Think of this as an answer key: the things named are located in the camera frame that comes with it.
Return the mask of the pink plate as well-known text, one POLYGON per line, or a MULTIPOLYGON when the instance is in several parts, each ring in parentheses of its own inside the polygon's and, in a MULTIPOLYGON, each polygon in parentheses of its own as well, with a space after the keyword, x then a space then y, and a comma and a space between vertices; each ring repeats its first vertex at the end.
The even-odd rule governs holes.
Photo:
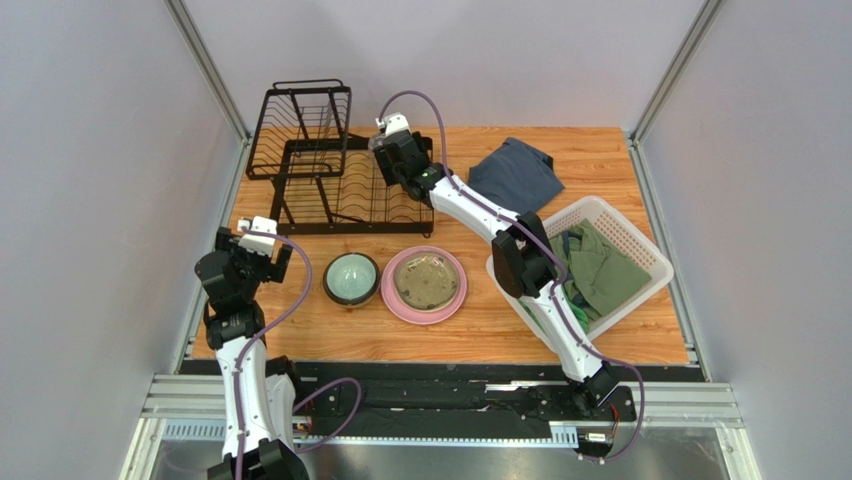
POLYGON ((460 261, 433 246, 411 247, 386 265, 381 295, 399 319, 414 325, 441 323, 463 305, 468 279, 460 261))

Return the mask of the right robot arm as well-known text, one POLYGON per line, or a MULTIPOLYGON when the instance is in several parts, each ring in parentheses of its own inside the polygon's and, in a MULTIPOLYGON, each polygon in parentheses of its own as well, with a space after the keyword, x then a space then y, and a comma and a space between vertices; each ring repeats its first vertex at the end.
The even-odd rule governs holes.
POLYGON ((618 381, 573 315, 562 288, 567 271, 539 217, 503 209, 472 190, 446 165, 432 161, 417 132, 378 133, 368 148, 390 185, 402 186, 411 199, 451 216, 490 244, 497 285, 557 354, 565 376, 577 385, 579 401, 601 407, 618 381))

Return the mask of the clear glass cup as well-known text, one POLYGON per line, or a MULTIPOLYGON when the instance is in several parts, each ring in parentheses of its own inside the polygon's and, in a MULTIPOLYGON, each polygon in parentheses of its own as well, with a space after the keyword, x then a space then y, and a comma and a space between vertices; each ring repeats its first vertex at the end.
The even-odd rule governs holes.
POLYGON ((377 149, 383 147, 385 142, 385 135, 382 132, 376 133, 372 135, 367 142, 367 149, 375 152, 377 149))

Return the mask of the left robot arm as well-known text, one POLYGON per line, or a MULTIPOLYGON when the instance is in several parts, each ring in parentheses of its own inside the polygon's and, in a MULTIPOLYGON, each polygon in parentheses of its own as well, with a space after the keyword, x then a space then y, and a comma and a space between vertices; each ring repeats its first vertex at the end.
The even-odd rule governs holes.
POLYGON ((293 439, 292 364, 267 358, 266 321, 255 299, 261 284, 284 280, 293 249, 278 245, 277 233, 276 221, 263 217, 239 221, 236 232, 222 227, 213 251, 194 267, 207 295, 206 342, 225 391, 225 441, 209 479, 308 476, 293 439))

